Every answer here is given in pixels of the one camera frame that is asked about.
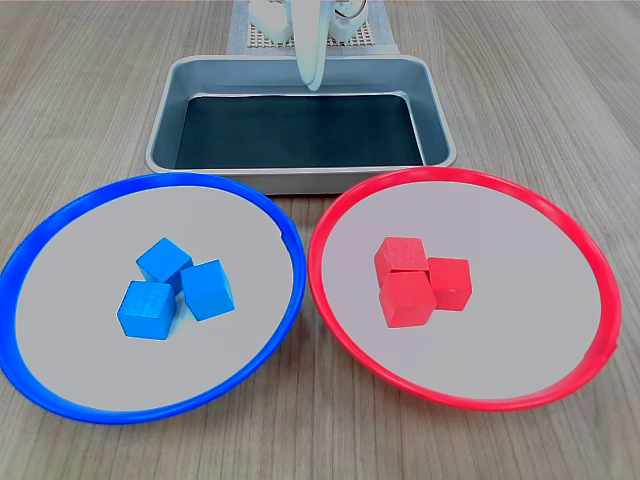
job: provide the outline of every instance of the wood grain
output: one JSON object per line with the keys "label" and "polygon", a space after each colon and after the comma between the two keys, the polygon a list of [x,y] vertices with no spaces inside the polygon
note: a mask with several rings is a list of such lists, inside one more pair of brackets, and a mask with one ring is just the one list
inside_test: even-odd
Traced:
{"label": "wood grain", "polygon": [[[145,173],[169,65],[221,54],[222,2],[0,3],[0,262],[79,195]],[[400,3],[400,50],[427,61],[457,166],[559,204],[611,261],[620,348],[583,390],[517,414],[456,411],[374,378],[310,295],[281,349],[228,395],[127,427],[84,425],[0,379],[4,479],[640,478],[640,7]],[[305,246],[332,198],[279,198]]]}

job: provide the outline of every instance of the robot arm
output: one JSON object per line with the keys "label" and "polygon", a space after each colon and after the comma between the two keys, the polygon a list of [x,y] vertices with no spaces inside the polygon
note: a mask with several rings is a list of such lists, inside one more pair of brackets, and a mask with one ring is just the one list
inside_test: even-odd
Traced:
{"label": "robot arm", "polygon": [[367,21],[367,0],[251,0],[250,21],[274,43],[295,41],[296,61],[309,90],[322,84],[329,36],[346,43]]}

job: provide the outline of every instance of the stainless steel tray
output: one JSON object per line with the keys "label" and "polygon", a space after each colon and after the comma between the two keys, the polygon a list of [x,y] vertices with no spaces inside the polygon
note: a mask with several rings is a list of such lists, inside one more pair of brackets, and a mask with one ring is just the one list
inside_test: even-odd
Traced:
{"label": "stainless steel tray", "polygon": [[328,57],[323,85],[310,92],[293,57],[193,56],[171,66],[146,152],[155,172],[231,178],[266,195],[335,194],[373,175],[418,165],[321,168],[177,169],[189,101],[198,97],[397,95],[408,105],[422,165],[456,157],[427,65],[409,56]]}

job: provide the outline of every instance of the cube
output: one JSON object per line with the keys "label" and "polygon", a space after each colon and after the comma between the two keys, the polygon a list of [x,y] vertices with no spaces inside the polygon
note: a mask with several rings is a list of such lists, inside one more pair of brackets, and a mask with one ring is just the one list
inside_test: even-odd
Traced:
{"label": "cube", "polygon": [[163,238],[136,263],[148,282],[168,283],[178,295],[182,291],[180,271],[193,266],[193,260],[171,240]]}
{"label": "cube", "polygon": [[229,278],[220,260],[190,267],[180,273],[184,300],[196,320],[217,317],[236,308]]}
{"label": "cube", "polygon": [[429,269],[422,240],[419,238],[387,237],[374,257],[378,285],[382,287],[392,272],[423,272]]}
{"label": "cube", "polygon": [[429,321],[436,298],[425,272],[391,272],[380,290],[389,328],[417,327]]}
{"label": "cube", "polygon": [[171,285],[134,280],[120,305],[118,320],[127,337],[166,340],[175,313],[176,299]]}
{"label": "cube", "polygon": [[469,261],[429,258],[429,282],[436,297],[437,310],[464,310],[472,291]]}

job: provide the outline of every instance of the blue rim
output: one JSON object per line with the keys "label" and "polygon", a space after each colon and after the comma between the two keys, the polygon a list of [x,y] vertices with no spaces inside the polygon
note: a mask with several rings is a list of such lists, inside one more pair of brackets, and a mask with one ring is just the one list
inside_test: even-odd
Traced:
{"label": "blue rim", "polygon": [[[291,301],[278,329],[265,347],[231,378],[205,393],[166,407],[136,412],[110,412],[69,402],[49,391],[25,365],[16,337],[15,314],[18,299],[34,260],[60,230],[94,208],[143,190],[179,186],[209,187],[233,193],[261,208],[278,225],[293,266]],[[73,420],[124,425],[179,415],[224,395],[269,359],[286,338],[300,313],[306,275],[304,248],[295,225],[280,207],[256,190],[233,180],[197,173],[151,174],[122,180],[88,193],[58,210],[29,234],[7,262],[0,275],[0,368],[13,386],[29,400],[50,412]]]}

